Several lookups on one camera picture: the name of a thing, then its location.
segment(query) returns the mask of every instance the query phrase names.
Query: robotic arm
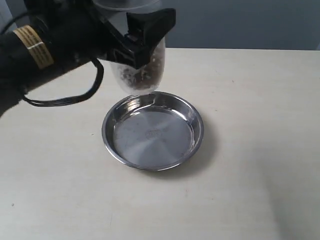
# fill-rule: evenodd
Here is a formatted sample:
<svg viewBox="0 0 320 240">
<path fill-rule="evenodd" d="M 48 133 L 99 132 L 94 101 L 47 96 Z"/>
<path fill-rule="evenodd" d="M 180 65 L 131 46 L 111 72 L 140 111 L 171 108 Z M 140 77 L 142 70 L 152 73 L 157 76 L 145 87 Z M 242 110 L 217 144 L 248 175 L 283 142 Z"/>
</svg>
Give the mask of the robotic arm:
<svg viewBox="0 0 320 240">
<path fill-rule="evenodd" d="M 147 65 L 158 43 L 175 26 L 176 11 L 127 13 L 124 36 L 95 7 L 92 0 L 24 0 L 31 24 L 0 36 L 0 116 L 24 100 L 37 107 L 83 102 L 98 90 L 104 68 L 98 59 L 136 69 Z M 97 68 L 92 88 L 63 99 L 31 100 L 26 94 L 88 62 Z"/>
</svg>

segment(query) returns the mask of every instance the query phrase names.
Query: metal bowl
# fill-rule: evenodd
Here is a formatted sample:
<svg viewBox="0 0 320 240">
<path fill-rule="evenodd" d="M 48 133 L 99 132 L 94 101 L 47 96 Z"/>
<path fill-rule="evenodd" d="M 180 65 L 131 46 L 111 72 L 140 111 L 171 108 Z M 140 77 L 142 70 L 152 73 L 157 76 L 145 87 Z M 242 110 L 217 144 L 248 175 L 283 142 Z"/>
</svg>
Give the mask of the metal bowl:
<svg viewBox="0 0 320 240">
<path fill-rule="evenodd" d="M 105 116 L 102 137 L 121 163 L 146 171 L 174 168 L 199 149 L 204 124 L 184 99 L 165 92 L 129 96 Z"/>
</svg>

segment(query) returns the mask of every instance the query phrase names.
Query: white table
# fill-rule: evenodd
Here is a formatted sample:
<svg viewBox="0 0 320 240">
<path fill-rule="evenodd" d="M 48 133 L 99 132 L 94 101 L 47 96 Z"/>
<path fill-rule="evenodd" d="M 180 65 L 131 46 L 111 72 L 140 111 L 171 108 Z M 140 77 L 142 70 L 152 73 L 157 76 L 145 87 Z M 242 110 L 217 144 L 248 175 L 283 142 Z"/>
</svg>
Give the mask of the white table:
<svg viewBox="0 0 320 240">
<path fill-rule="evenodd" d="M 320 52 L 168 49 L 160 90 L 199 110 L 205 138 L 192 160 L 156 173 L 103 144 L 103 119 L 126 95 L 104 65 L 89 101 L 22 102 L 0 119 L 0 239 L 320 239 Z M 95 72 L 30 97 L 80 94 Z"/>
</svg>

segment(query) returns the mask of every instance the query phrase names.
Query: transparent cup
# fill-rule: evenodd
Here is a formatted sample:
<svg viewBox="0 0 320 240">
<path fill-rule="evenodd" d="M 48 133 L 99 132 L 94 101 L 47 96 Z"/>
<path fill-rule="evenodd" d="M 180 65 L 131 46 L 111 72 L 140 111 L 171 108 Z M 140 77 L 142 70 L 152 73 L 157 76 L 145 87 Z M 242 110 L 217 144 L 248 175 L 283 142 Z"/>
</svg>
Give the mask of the transparent cup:
<svg viewBox="0 0 320 240">
<path fill-rule="evenodd" d="M 128 31 L 126 13 L 145 14 L 162 8 L 160 0 L 94 0 L 103 8 L 109 21 L 122 33 Z M 111 62 L 111 69 L 120 87 L 130 95 L 145 95 L 155 91 L 165 69 L 166 41 L 155 48 L 150 63 L 140 69 Z"/>
</svg>

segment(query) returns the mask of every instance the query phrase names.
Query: yellow label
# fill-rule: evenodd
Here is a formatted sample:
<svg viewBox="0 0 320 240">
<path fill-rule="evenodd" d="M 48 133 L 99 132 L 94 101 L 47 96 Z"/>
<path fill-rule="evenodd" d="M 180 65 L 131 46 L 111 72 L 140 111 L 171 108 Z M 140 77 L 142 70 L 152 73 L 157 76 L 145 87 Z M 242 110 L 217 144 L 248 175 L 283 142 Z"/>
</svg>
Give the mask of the yellow label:
<svg viewBox="0 0 320 240">
<path fill-rule="evenodd" d="M 26 25 L 13 32 L 28 49 L 39 69 L 44 69 L 54 64 L 55 61 L 47 49 L 47 46 L 31 26 Z"/>
</svg>

